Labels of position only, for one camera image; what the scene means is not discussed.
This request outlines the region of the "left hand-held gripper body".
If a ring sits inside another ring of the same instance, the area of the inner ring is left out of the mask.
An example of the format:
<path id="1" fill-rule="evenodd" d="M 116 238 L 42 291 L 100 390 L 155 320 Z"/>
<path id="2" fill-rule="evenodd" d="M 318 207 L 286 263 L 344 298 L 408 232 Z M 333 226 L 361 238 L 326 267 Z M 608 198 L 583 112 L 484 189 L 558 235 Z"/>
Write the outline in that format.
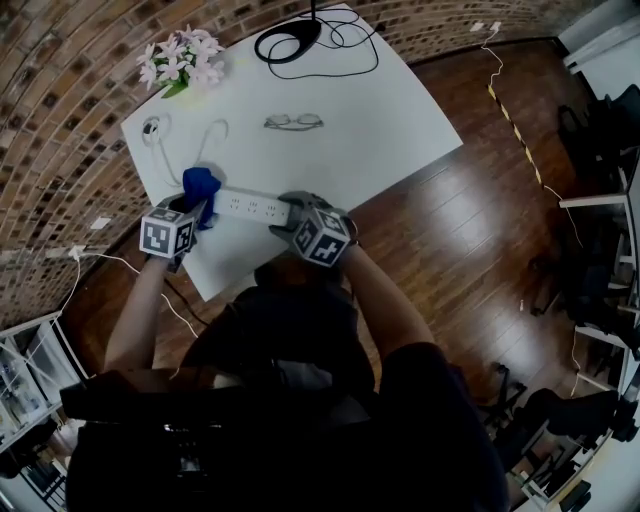
<path id="1" fill-rule="evenodd" d="M 168 261 L 168 269 L 176 273 L 185 257 L 198 243 L 195 209 L 168 210 L 153 208 L 141 219 L 139 249 L 148 258 Z"/>

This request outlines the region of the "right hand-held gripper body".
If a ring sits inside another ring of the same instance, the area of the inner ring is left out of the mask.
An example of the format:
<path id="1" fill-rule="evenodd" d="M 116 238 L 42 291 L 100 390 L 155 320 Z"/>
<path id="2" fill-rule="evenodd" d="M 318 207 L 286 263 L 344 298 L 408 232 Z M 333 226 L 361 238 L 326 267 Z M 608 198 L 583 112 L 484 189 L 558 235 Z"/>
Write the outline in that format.
<path id="1" fill-rule="evenodd" d="M 307 262 L 329 268 L 356 243 L 358 228 L 346 211 L 317 197 L 319 208 L 297 217 L 300 226 L 292 248 Z"/>

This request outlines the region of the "blue cloth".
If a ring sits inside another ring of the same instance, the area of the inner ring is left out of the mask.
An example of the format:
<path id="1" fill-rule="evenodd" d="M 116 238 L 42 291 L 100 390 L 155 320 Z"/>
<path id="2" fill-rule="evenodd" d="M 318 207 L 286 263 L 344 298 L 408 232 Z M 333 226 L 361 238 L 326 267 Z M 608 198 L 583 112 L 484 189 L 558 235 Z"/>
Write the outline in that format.
<path id="1" fill-rule="evenodd" d="M 188 211 L 195 209 L 197 203 L 205 197 L 216 196 L 221 189 L 221 181 L 211 174 L 209 168 L 191 167 L 182 176 L 184 204 Z"/>

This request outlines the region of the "white power strip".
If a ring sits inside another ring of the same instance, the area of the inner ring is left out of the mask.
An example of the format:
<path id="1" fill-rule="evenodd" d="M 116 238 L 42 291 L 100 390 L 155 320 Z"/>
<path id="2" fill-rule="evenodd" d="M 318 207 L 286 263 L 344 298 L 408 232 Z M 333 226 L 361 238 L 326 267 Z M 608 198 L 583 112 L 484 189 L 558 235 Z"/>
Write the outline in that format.
<path id="1" fill-rule="evenodd" d="M 289 203 L 255 191 L 221 188 L 214 196 L 213 213 L 218 216 L 284 227 L 289 221 L 290 212 Z"/>

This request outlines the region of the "person's right forearm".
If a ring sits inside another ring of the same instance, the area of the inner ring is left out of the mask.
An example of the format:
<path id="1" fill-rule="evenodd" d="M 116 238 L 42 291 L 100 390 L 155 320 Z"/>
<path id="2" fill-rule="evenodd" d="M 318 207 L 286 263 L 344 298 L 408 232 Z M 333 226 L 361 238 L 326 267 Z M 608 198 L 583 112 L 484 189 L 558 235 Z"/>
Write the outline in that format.
<path id="1" fill-rule="evenodd" d="M 340 264 L 382 361 L 402 347 L 434 342 L 418 309 L 361 246 L 346 249 Z"/>

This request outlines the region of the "person's left forearm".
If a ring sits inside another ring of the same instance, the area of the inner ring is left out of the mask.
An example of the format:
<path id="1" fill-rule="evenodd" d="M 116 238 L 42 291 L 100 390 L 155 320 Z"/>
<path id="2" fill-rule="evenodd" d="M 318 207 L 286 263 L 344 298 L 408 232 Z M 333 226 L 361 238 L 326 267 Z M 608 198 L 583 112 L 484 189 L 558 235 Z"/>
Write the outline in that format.
<path id="1" fill-rule="evenodd" d="M 167 267 L 166 259 L 152 257 L 138 274 L 109 338 L 105 371 L 152 367 Z"/>

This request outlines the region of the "thin-framed eyeglasses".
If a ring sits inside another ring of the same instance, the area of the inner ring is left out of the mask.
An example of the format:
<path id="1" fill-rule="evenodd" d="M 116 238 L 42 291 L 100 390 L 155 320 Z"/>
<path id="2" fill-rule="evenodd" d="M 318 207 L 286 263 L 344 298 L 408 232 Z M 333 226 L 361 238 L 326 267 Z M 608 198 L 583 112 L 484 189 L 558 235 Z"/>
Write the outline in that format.
<path id="1" fill-rule="evenodd" d="M 288 114 L 273 114 L 266 118 L 264 127 L 272 130 L 305 132 L 324 126 L 323 120 L 313 113 L 296 116 Z"/>

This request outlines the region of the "pink flowers in pot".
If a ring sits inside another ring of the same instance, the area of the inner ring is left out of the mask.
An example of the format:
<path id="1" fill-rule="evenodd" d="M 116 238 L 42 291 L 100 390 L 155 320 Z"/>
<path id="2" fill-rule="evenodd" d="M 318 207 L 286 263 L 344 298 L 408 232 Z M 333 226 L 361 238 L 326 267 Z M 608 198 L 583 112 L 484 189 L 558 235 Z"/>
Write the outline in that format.
<path id="1" fill-rule="evenodd" d="M 150 91 L 165 88 L 164 98 L 187 89 L 208 91 L 225 77 L 225 48 L 203 29 L 172 32 L 165 41 L 149 43 L 136 58 L 139 82 Z"/>

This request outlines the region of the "black desk lamp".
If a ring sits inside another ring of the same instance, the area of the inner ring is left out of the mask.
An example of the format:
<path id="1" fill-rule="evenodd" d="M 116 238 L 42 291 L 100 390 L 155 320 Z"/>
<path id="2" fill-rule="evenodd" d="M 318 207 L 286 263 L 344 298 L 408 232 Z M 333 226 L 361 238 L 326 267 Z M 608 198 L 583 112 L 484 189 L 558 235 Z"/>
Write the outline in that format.
<path id="1" fill-rule="evenodd" d="M 266 64 L 287 64 L 304 55 L 318 41 L 322 31 L 322 24 L 316 16 L 317 0 L 310 0 L 310 16 L 308 18 L 289 21 L 264 31 L 254 42 L 255 55 Z M 263 53 L 261 45 L 269 38 L 283 36 L 267 53 Z M 282 57 L 273 57 L 273 51 L 279 43 L 293 41 L 297 43 L 296 50 Z"/>

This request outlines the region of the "person's body in black clothing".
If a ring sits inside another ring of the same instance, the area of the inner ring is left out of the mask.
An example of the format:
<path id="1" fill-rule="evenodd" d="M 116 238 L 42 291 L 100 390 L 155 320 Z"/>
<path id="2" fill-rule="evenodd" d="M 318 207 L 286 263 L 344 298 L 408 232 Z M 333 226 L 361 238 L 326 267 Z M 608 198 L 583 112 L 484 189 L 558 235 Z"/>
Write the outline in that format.
<path id="1" fill-rule="evenodd" d="M 460 374 L 434 342 L 382 361 L 341 264 L 300 283 L 262 269 L 186 367 L 239 403 L 204 422 L 81 420 L 68 512 L 509 510 Z"/>

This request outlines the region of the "white metal shelf rack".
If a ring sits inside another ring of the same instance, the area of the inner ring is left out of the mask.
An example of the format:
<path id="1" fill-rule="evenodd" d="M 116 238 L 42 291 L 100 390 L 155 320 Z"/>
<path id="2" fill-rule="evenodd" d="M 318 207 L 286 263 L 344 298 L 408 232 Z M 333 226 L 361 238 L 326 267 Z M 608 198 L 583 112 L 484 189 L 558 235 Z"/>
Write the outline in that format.
<path id="1" fill-rule="evenodd" d="M 0 331 L 0 454 L 55 418 L 62 389 L 88 378 L 59 311 Z"/>

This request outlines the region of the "yellow black striped tape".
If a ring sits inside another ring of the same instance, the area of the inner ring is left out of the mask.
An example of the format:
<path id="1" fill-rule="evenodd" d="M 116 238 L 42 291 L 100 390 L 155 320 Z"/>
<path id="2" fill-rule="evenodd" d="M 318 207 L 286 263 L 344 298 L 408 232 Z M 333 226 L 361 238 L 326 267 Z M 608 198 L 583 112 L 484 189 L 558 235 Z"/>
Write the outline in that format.
<path id="1" fill-rule="evenodd" d="M 524 140 L 522 134 L 520 133 L 517 125 L 515 124 L 514 120 L 510 116 L 508 110 L 505 108 L 504 104 L 502 103 L 502 101 L 500 100 L 500 98 L 498 97 L 496 92 L 494 91 L 492 85 L 487 84 L 486 87 L 487 87 L 489 95 L 491 96 L 491 98 L 496 103 L 497 107 L 501 111 L 501 113 L 504 116 L 504 118 L 506 119 L 506 121 L 510 124 L 510 126 L 511 126 L 511 128 L 513 130 L 514 136 L 516 137 L 517 141 L 519 142 L 520 146 L 522 147 L 522 149 L 523 149 L 523 151 L 525 153 L 526 160 L 529 162 L 529 164 L 533 168 L 533 171 L 534 171 L 534 174 L 535 174 L 535 179 L 536 179 L 538 185 L 542 189 L 544 189 L 544 183 L 543 183 L 540 171 L 539 171 L 536 163 L 534 162 L 534 159 L 533 159 L 533 156 L 531 154 L 531 151 L 530 151 L 526 141 Z"/>

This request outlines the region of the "white office desk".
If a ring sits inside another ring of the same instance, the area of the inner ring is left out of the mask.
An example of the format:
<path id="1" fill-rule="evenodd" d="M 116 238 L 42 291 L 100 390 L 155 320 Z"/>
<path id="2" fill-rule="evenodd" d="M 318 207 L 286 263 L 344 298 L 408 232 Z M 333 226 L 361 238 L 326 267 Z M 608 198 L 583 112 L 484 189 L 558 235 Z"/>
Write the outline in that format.
<path id="1" fill-rule="evenodd" d="M 630 304 L 628 306 L 619 306 L 618 310 L 630 313 L 633 318 L 633 327 L 638 327 L 640 326 L 640 196 L 638 196 L 638 200 L 635 200 L 634 197 L 629 198 L 627 193 L 618 193 L 564 199 L 559 202 L 559 206 L 564 209 L 611 205 L 621 205 L 624 208 L 625 220 L 630 238 L 631 254 L 619 256 L 616 262 L 632 265 L 635 271 L 634 284 L 631 287 L 632 293 Z M 622 350 L 623 358 L 621 371 L 618 382 L 615 386 L 610 386 L 606 383 L 600 382 L 595 376 L 589 375 L 584 368 L 580 366 L 580 363 L 575 356 L 576 339 L 579 336 L 607 343 L 610 346 Z M 634 359 L 632 350 L 624 344 L 619 336 L 613 333 L 605 333 L 600 328 L 590 324 L 585 324 L 584 326 L 576 325 L 574 327 L 571 358 L 576 366 L 576 378 L 571 395 L 574 395 L 580 381 L 589 383 L 604 391 L 615 389 L 619 395 L 625 395 L 634 376 L 640 369 L 640 362 L 637 362 Z"/>

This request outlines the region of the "black office chair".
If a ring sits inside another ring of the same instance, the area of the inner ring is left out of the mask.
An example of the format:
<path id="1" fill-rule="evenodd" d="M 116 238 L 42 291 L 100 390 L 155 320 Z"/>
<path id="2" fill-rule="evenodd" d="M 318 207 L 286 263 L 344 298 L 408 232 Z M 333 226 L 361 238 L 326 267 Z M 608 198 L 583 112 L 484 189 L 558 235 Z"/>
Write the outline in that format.
<path id="1" fill-rule="evenodd" d="M 640 152 L 640 88 L 631 84 L 616 99 L 591 103 L 583 124 L 567 105 L 558 108 L 558 135 L 576 175 L 604 180 L 631 172 Z"/>
<path id="2" fill-rule="evenodd" d="M 538 429 L 547 423 L 551 434 L 581 439 L 585 449 L 592 449 L 609 431 L 614 440 L 632 441 L 640 431 L 634 419 L 638 405 L 616 391 L 563 399 L 550 389 L 541 389 L 531 395 L 519 415 L 528 427 Z"/>

